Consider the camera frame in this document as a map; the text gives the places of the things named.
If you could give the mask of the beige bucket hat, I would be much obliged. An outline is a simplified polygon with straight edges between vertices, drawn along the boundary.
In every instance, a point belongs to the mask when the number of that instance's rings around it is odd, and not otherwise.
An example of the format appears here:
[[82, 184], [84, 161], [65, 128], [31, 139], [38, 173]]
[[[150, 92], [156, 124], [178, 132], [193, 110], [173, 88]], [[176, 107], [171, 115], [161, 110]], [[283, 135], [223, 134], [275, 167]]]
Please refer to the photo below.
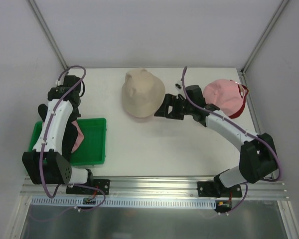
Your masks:
[[161, 106], [165, 85], [145, 68], [129, 70], [122, 86], [123, 109], [137, 118], [152, 116]]

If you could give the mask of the pink cap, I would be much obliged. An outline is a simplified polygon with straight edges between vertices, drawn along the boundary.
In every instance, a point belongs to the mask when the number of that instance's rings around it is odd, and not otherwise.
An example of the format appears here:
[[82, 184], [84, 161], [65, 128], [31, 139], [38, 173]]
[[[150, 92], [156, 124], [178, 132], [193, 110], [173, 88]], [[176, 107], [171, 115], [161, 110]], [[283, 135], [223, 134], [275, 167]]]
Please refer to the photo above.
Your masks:
[[228, 79], [218, 79], [208, 84], [203, 90], [203, 97], [207, 104], [214, 104], [227, 116], [231, 97], [238, 93], [238, 83]]

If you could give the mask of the pink black-trimmed hat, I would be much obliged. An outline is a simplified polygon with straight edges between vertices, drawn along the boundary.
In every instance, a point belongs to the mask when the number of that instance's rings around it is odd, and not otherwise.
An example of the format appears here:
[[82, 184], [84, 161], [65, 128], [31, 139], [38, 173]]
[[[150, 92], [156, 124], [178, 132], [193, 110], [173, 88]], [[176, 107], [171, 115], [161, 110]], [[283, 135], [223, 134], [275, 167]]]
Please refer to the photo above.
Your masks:
[[74, 153], [78, 148], [79, 146], [81, 145], [81, 143], [83, 142], [84, 140], [84, 135], [83, 135], [83, 132], [82, 130], [80, 129], [77, 121], [73, 121], [72, 124], [76, 127], [77, 129], [77, 138], [75, 140], [75, 143], [74, 143], [74, 146], [72, 148], [72, 153]]

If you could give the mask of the dark red cap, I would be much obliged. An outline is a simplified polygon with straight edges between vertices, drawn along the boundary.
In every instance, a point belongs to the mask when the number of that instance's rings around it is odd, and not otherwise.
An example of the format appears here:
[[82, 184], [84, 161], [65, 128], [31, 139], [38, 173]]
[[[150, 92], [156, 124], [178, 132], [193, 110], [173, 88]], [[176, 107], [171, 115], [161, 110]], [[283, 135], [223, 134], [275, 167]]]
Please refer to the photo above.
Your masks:
[[247, 96], [249, 94], [249, 89], [241, 84], [238, 85], [238, 93], [235, 93], [230, 101], [228, 106], [229, 118], [236, 119], [244, 111], [246, 106]]

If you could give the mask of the black bucket hat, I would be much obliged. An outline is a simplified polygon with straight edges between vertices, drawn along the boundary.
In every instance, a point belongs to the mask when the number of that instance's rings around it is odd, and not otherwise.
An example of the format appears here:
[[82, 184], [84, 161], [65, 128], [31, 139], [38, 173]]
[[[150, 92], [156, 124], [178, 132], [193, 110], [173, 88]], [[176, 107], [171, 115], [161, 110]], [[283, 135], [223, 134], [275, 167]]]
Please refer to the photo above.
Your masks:
[[62, 140], [62, 156], [70, 161], [72, 149], [75, 145], [75, 141], [78, 137], [78, 129], [72, 124], [78, 117], [80, 117], [78, 108], [70, 115], [65, 128], [63, 140]]

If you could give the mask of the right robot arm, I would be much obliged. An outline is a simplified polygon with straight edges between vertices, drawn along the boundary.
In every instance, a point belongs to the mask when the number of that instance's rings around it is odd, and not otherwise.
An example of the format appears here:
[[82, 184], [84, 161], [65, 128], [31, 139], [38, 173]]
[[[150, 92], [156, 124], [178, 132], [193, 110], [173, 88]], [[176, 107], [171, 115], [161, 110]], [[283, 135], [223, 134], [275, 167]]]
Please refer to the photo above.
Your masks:
[[198, 85], [188, 86], [185, 90], [185, 95], [166, 94], [154, 115], [175, 120], [192, 116], [194, 121], [223, 136], [240, 153], [236, 167], [219, 173], [212, 181], [197, 183], [200, 197], [240, 197], [241, 193], [234, 192], [240, 184], [264, 181], [278, 169], [274, 141], [269, 134], [248, 133], [242, 129], [219, 107], [207, 103]]

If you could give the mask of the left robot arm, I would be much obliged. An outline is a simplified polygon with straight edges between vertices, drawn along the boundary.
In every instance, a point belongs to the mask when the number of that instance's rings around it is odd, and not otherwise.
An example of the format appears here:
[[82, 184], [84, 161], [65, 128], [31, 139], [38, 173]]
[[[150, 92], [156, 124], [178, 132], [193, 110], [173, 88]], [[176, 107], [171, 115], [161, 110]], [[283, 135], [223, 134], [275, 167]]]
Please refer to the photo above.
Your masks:
[[76, 122], [81, 115], [80, 78], [65, 76], [63, 84], [48, 92], [48, 104], [38, 107], [42, 130], [32, 150], [25, 152], [22, 162], [33, 184], [77, 184], [84, 194], [94, 190], [91, 171], [71, 166], [70, 158], [83, 141]]

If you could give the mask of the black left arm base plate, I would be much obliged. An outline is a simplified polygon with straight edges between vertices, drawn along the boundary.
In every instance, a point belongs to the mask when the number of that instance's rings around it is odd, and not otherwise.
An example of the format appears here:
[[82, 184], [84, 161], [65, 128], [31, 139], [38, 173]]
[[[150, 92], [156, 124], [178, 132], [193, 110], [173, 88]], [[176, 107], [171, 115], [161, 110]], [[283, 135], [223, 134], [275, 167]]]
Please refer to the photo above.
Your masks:
[[[91, 181], [84, 184], [84, 186], [100, 189], [101, 191], [104, 192], [105, 195], [108, 195], [109, 189], [110, 189], [110, 180], [108, 180], [108, 179], [92, 179]], [[68, 195], [93, 195], [95, 192], [96, 192], [96, 195], [102, 195], [102, 193], [99, 191], [82, 188], [82, 187], [77, 187], [77, 186], [66, 188], [66, 194], [68, 194]]]

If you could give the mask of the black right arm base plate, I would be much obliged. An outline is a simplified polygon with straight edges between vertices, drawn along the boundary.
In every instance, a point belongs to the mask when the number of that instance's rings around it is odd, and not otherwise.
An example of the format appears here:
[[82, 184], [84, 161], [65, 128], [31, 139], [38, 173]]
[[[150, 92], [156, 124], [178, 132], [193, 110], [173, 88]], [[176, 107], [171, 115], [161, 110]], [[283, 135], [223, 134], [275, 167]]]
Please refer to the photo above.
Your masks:
[[199, 197], [232, 197], [232, 198], [241, 198], [242, 190], [239, 184], [234, 185], [230, 188], [223, 186], [216, 186], [212, 181], [198, 181], [197, 182], [197, 192]]

